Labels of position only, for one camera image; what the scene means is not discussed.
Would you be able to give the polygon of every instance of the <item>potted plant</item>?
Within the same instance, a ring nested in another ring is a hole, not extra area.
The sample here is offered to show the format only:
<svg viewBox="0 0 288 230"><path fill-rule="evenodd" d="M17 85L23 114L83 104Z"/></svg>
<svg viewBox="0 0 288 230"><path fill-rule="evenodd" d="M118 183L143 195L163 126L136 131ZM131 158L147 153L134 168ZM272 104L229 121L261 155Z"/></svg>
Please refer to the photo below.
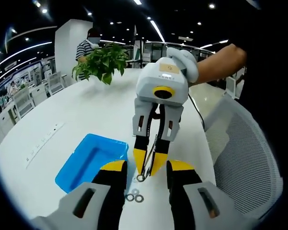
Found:
<svg viewBox="0 0 288 230"><path fill-rule="evenodd" d="M87 62L78 62L78 65L72 69L72 74L76 72L76 80L80 73L83 73L87 80L91 75L94 75L103 83L110 85L114 70L118 69L123 75L128 59L126 49L115 43L110 43L103 48L94 49L91 54L86 56Z"/></svg>

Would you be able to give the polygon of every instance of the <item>ceiling light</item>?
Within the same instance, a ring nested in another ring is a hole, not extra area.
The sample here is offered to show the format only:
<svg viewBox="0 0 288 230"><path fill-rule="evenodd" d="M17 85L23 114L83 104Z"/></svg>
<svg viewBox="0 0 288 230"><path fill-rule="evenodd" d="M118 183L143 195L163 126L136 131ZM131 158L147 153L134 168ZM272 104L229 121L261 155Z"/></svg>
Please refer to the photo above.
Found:
<svg viewBox="0 0 288 230"><path fill-rule="evenodd" d="M220 43L226 43L226 42L228 42L228 40L220 41Z"/></svg>
<svg viewBox="0 0 288 230"><path fill-rule="evenodd" d="M137 5L142 5L140 0L133 0Z"/></svg>
<svg viewBox="0 0 288 230"><path fill-rule="evenodd" d="M32 49L32 48L35 48L35 47L38 47L38 46L48 45L48 44L51 44L51 43L52 43L52 42L45 42L45 43L41 43L41 44L38 44L38 45L35 45L35 46L28 47L28 48L23 49L23 50L21 50L21 51L18 51L17 53L14 53L13 55L7 57L7 58L4 59L2 62L0 62L0 65L1 65L2 63L6 62L8 59L16 56L17 54L20 54L20 53L26 51L26 50L29 50L29 49Z"/></svg>
<svg viewBox="0 0 288 230"><path fill-rule="evenodd" d="M210 46L212 46L212 44L208 44L208 45L202 46L202 47L200 47L200 49L204 49L204 48L210 47Z"/></svg>
<svg viewBox="0 0 288 230"><path fill-rule="evenodd" d="M153 25L153 27L155 28L155 30L156 30L156 32L158 33L161 41L165 42L165 40L164 40L164 38L163 38L163 36L162 36L162 34L161 34L161 32L160 32L157 24L156 24L154 21L150 21L150 23L151 23L151 24Z"/></svg>
<svg viewBox="0 0 288 230"><path fill-rule="evenodd" d="M113 43L114 41L108 41L108 40L100 40L101 42L111 42ZM126 43L123 43L123 42L114 42L116 44L121 44L121 45L125 45Z"/></svg>
<svg viewBox="0 0 288 230"><path fill-rule="evenodd" d="M0 77L0 79L3 78L6 74L8 74L9 72L11 72L12 70L18 68L19 66L23 65L24 63L27 63L27 62L29 62L29 61L32 61L32 60L34 60L34 59L36 59L36 57L34 57L34 58L32 58L32 59L29 59L29 60L27 60L27 61L24 61L23 63L15 66L15 67L13 67L13 68L11 68L9 71L5 72L5 73Z"/></svg>

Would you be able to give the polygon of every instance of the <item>white table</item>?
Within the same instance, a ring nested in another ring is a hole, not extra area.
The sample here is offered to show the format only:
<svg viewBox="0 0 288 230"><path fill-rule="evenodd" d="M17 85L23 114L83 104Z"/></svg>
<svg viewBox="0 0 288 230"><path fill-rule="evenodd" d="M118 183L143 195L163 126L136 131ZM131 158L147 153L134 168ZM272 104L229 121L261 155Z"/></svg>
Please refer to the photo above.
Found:
<svg viewBox="0 0 288 230"><path fill-rule="evenodd" d="M12 200L27 217L47 216L57 209L65 193L54 179L88 133L127 142L129 167L135 168L132 117L135 86L141 71L127 69L123 77L116 72L110 86L102 84L97 78L78 82L42 102L8 133L0 145L0 175ZM65 125L26 169L25 159L37 140L41 140L59 122ZM153 121L150 144L157 130L158 121ZM180 131L170 144L169 158L189 162L196 167L203 181L215 184L208 143L190 100L184 104ZM165 167L143 183L132 182L129 191L133 188L140 190L144 202L125 202L120 229L174 229Z"/></svg>

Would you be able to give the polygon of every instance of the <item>metal washer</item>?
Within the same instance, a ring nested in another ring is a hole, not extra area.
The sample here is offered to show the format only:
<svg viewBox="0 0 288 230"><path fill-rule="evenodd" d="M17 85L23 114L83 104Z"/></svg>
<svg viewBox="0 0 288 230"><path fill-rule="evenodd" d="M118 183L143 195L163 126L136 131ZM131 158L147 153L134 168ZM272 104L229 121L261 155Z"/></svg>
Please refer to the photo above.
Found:
<svg viewBox="0 0 288 230"><path fill-rule="evenodd" d="M125 199L126 199L127 201L131 202L131 201L134 200L134 195L131 194L131 193L128 193L128 194L126 194Z"/></svg>
<svg viewBox="0 0 288 230"><path fill-rule="evenodd" d="M142 203L144 201L144 196L142 195L136 195L134 197L134 201L137 202L137 203Z"/></svg>
<svg viewBox="0 0 288 230"><path fill-rule="evenodd" d="M137 175L136 176L136 180L138 181L138 182L143 182L144 180L145 180L145 176L143 176L143 175Z"/></svg>
<svg viewBox="0 0 288 230"><path fill-rule="evenodd" d="M138 194L140 193L140 191L139 191L139 189L134 188L134 189L131 191L131 193L136 196L136 195L138 195Z"/></svg>

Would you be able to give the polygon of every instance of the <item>white chair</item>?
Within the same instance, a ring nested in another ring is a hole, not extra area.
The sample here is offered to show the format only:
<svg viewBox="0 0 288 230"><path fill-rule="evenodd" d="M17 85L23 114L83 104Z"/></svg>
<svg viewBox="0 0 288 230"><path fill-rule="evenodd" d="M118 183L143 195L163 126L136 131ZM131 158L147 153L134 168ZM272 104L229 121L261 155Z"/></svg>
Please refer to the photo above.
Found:
<svg viewBox="0 0 288 230"><path fill-rule="evenodd" d="M61 72L54 73L48 77L48 91L51 96L64 88Z"/></svg>
<svg viewBox="0 0 288 230"><path fill-rule="evenodd" d="M28 88L20 90L12 98L14 100L17 116L19 119L21 119L35 107L33 100L30 97Z"/></svg>
<svg viewBox="0 0 288 230"><path fill-rule="evenodd" d="M259 125L225 94L205 120L216 185L242 214L260 219L283 191L276 160Z"/></svg>
<svg viewBox="0 0 288 230"><path fill-rule="evenodd" d="M41 84L41 85L35 87L32 90L31 95L33 97L33 101L34 101L35 106L42 103L44 100L47 99L45 85Z"/></svg>
<svg viewBox="0 0 288 230"><path fill-rule="evenodd" d="M227 77L226 78L226 89L224 94L228 94L231 96L233 99L236 99L236 79L232 77Z"/></svg>

